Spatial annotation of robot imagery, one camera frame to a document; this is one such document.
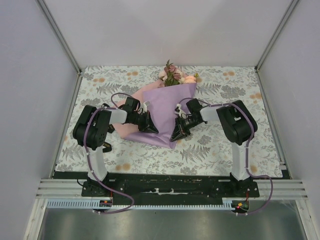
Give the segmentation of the black ribbon with gold text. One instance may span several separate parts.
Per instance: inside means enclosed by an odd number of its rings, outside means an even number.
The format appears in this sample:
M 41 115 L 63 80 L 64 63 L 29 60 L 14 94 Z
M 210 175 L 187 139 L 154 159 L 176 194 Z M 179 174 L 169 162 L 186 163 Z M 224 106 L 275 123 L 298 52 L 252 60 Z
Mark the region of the black ribbon with gold text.
M 112 134 L 115 131 L 115 128 L 112 124 L 108 125 L 108 134 Z M 109 153 L 113 150 L 112 144 L 110 143 L 110 139 L 106 138 L 106 140 L 102 144 L 102 152 L 103 153 Z

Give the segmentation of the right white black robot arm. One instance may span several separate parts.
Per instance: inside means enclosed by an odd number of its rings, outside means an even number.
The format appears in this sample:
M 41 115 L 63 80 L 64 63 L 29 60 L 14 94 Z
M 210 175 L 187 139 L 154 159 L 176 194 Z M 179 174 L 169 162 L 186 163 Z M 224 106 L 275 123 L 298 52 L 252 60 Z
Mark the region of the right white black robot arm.
M 231 103 L 209 104 L 197 98 L 186 98 L 189 113 L 179 102 L 175 108 L 175 125 L 170 141 L 191 135 L 191 129 L 209 121 L 219 121 L 225 137 L 231 142 L 232 169 L 228 189 L 235 197 L 242 196 L 253 183 L 249 173 L 249 145 L 258 130 L 257 123 L 241 100 Z

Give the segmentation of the dark pink fake flower stem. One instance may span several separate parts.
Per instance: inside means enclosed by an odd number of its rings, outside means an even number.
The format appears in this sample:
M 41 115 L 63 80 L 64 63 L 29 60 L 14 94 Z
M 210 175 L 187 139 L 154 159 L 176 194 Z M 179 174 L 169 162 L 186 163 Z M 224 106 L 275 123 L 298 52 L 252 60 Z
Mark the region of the dark pink fake flower stem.
M 183 72 L 180 68 L 175 66 L 168 60 L 164 67 L 165 76 L 163 77 L 164 85 L 166 87 L 179 85 L 183 78 Z

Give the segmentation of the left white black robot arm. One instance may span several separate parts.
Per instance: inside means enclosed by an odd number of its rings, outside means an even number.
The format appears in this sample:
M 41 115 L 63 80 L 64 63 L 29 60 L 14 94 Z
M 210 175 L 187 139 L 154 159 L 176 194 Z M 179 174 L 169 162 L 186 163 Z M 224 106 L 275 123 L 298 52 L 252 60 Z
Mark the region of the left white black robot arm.
M 97 108 L 86 105 L 72 132 L 77 144 L 84 148 L 87 158 L 87 180 L 82 185 L 82 194 L 85 196 L 96 194 L 103 197 L 110 192 L 103 153 L 112 150 L 105 140 L 107 134 L 114 131 L 113 124 L 133 124 L 141 133 L 159 133 L 148 111 L 148 104 L 141 103 L 130 95 L 119 107 L 103 104 Z

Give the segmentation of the cream rose fake flower stem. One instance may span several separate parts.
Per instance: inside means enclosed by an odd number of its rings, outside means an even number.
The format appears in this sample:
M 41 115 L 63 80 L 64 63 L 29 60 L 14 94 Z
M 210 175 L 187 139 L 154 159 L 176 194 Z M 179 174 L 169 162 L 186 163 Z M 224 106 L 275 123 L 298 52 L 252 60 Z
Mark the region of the cream rose fake flower stem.
M 181 78 L 181 82 L 183 84 L 196 84 L 198 77 L 199 77 L 198 73 L 195 73 L 194 75 L 188 75 L 184 78 Z

